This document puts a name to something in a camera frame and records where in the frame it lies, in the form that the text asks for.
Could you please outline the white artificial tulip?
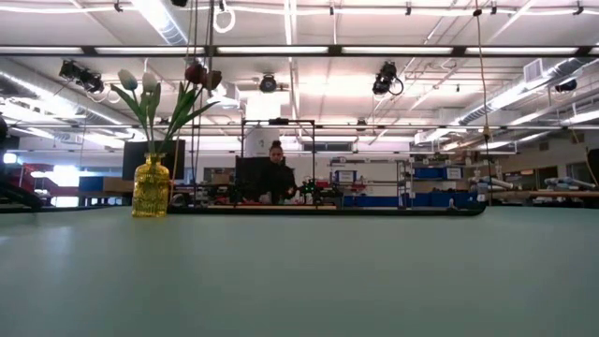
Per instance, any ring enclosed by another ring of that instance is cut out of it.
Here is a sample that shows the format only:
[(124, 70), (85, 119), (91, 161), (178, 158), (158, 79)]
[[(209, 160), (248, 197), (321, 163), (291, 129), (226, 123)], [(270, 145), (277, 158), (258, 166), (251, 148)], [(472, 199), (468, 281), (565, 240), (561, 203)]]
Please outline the white artificial tulip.
[(142, 95), (141, 95), (141, 115), (144, 125), (144, 131), (146, 132), (146, 138), (148, 140), (149, 152), (151, 154), (156, 153), (154, 145), (154, 118), (160, 103), (161, 96), (161, 84), (158, 82), (156, 77), (148, 72), (145, 72), (142, 76)]
[(143, 129), (146, 140), (148, 141), (148, 150), (150, 153), (155, 152), (153, 144), (153, 135), (150, 128), (150, 118), (148, 113), (150, 94), (144, 91), (141, 96), (137, 96), (136, 90), (139, 87), (137, 79), (133, 74), (121, 69), (118, 72), (118, 78), (122, 88), (112, 84), (110, 89), (115, 92), (124, 103), (130, 108), (138, 119), (140, 127)]

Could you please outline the yellow glass vase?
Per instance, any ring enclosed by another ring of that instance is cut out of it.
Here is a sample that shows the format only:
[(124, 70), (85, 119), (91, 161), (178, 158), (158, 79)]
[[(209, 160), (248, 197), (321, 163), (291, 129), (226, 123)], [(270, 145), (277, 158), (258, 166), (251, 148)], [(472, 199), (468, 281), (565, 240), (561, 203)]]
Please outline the yellow glass vase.
[(162, 165), (165, 154), (145, 154), (145, 163), (134, 175), (133, 217), (164, 217), (168, 210), (169, 170)]

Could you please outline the person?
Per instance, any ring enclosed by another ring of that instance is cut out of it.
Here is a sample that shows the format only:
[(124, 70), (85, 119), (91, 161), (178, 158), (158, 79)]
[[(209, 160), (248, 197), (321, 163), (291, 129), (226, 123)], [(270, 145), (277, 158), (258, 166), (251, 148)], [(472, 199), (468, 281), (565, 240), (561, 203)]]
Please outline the person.
[(282, 143), (274, 140), (269, 151), (269, 163), (258, 179), (259, 202), (279, 205), (293, 198), (297, 192), (294, 170), (284, 163)]

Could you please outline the white box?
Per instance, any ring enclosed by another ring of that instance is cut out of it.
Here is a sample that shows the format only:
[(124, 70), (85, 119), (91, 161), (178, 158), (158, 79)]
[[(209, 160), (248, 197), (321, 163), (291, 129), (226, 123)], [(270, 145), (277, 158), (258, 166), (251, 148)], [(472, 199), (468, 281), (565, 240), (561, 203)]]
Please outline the white box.
[(247, 157), (268, 157), (272, 143), (280, 138), (274, 128), (256, 127), (247, 131), (244, 137), (244, 155)]

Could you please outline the metal shelf rack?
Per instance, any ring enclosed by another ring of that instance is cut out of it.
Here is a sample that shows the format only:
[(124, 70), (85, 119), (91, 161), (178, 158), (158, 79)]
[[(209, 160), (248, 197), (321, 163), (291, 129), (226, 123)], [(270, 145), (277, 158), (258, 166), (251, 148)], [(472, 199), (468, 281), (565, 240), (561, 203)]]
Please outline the metal shelf rack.
[[(446, 168), (457, 167), (463, 169), (461, 180), (415, 180), (415, 168)], [(458, 164), (452, 164), (450, 160), (433, 161), (429, 158), (410, 157), (397, 163), (397, 194), (408, 193), (411, 198), (416, 193), (429, 192), (468, 192), (469, 183), (465, 175), (465, 168)]]

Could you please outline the row of blue bins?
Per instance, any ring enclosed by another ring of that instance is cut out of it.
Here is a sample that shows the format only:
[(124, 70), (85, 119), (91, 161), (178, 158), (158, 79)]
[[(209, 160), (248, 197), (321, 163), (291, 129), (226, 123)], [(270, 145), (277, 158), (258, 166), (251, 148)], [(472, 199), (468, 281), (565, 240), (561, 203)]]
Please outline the row of blue bins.
[(436, 207), (448, 208), (450, 200), (454, 201), (454, 206), (458, 208), (466, 208), (469, 204), (477, 202), (476, 192), (429, 192), (416, 193), (414, 198), (411, 198), (408, 193), (400, 194), (399, 196), (345, 196), (343, 198), (344, 207)]

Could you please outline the blue shelf bins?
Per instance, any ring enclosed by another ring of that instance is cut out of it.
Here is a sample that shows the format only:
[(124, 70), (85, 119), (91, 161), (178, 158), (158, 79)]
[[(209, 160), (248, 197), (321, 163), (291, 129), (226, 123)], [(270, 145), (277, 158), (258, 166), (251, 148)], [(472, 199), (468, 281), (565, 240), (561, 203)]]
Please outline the blue shelf bins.
[(446, 168), (415, 168), (415, 180), (461, 180), (463, 178), (463, 169), (457, 167)]

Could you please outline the black monitor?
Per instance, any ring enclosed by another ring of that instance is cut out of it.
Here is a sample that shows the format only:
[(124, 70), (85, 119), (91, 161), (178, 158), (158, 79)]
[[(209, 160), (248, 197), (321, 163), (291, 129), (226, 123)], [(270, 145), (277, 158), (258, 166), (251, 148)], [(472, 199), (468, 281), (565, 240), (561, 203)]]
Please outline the black monitor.
[[(185, 141), (156, 140), (153, 145), (158, 154), (164, 155), (161, 159), (161, 164), (169, 170), (175, 180), (182, 180), (185, 168)], [(123, 180), (134, 180), (135, 170), (138, 166), (145, 163), (146, 154), (149, 153), (149, 150), (150, 147), (147, 141), (127, 142), (124, 145)]]

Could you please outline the cardboard box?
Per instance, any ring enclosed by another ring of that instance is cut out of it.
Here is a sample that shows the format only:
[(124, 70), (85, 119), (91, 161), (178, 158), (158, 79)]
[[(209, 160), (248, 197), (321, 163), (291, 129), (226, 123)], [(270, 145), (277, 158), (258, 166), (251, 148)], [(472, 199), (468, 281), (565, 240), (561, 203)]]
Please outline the cardboard box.
[(104, 177), (103, 191), (112, 193), (130, 193), (134, 190), (132, 181), (124, 181), (118, 177)]

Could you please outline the blue box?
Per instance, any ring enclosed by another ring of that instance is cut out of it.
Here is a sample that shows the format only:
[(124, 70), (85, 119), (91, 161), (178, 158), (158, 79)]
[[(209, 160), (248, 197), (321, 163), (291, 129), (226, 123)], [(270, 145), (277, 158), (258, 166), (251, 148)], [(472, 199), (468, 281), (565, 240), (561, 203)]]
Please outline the blue box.
[(104, 178), (102, 176), (80, 177), (79, 191), (83, 192), (103, 192)]

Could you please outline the black ceiling spotlights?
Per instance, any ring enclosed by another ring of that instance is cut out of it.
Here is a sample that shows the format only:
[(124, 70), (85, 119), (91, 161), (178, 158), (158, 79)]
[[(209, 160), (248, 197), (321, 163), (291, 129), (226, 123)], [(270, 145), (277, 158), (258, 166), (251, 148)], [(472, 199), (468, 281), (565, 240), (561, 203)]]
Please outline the black ceiling spotlights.
[(99, 73), (83, 67), (72, 60), (64, 60), (59, 76), (69, 82), (74, 82), (85, 92), (99, 94), (104, 91), (104, 82)]

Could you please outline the wooden workbench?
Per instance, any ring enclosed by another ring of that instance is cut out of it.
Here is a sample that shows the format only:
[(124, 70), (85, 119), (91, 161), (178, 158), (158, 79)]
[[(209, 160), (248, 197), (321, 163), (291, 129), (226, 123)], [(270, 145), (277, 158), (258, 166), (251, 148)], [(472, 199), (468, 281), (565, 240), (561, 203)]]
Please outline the wooden workbench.
[(580, 202), (583, 208), (599, 209), (599, 192), (597, 191), (499, 191), (487, 193), (487, 200), (524, 205), (534, 205), (535, 201), (567, 205)]

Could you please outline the white air vent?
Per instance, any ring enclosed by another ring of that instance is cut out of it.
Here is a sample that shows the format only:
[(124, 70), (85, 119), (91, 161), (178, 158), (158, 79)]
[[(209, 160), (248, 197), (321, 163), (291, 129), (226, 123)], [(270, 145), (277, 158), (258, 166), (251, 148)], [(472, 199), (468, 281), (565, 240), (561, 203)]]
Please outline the white air vent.
[(551, 77), (551, 70), (544, 66), (544, 60), (537, 58), (523, 68), (524, 80), (527, 85), (540, 85)]

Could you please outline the grey blue pipes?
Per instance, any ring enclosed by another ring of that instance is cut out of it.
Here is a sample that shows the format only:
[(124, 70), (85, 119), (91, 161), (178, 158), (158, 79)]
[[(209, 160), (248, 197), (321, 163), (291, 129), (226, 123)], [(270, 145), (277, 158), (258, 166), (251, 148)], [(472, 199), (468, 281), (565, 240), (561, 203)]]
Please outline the grey blue pipes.
[(547, 178), (544, 183), (552, 190), (595, 190), (597, 188), (594, 183), (586, 183), (571, 177)]

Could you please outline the red object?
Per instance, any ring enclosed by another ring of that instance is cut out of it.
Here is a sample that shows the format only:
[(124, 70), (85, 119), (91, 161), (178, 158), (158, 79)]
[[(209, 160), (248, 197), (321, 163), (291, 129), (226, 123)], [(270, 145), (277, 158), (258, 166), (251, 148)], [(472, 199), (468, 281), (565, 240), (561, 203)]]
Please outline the red object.
[(23, 163), (19, 175), (19, 187), (33, 192), (37, 179), (44, 180), (47, 172), (53, 172), (54, 165)]

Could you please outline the black overhead frame bar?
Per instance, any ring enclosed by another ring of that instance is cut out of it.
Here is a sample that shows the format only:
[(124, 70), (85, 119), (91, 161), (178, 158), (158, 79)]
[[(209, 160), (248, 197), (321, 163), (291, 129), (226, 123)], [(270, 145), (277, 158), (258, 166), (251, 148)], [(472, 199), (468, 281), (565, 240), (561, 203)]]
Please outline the black overhead frame bar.
[(17, 57), (453, 57), (474, 58), (599, 58), (593, 46), (384, 46), (384, 45), (262, 45), (262, 46), (24, 46), (0, 45), (0, 55)]

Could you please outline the silver ceiling air duct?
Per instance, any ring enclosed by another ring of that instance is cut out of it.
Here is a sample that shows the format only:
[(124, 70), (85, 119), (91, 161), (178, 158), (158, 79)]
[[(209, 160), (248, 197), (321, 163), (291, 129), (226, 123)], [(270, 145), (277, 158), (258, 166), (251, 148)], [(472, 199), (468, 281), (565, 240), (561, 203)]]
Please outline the silver ceiling air duct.
[(522, 75), (518, 81), (509, 82), (502, 89), (498, 89), (490, 94), (483, 94), (483, 98), (479, 102), (472, 104), (460, 112), (450, 124), (467, 125), (548, 86), (554, 86), (567, 80), (575, 79), (582, 73), (584, 68), (599, 61), (599, 58), (591, 57), (573, 57), (561, 61), (551, 61), (548, 58), (541, 59), (544, 60), (544, 66), (551, 70), (549, 80), (542, 82), (540, 85), (527, 85), (524, 75)]

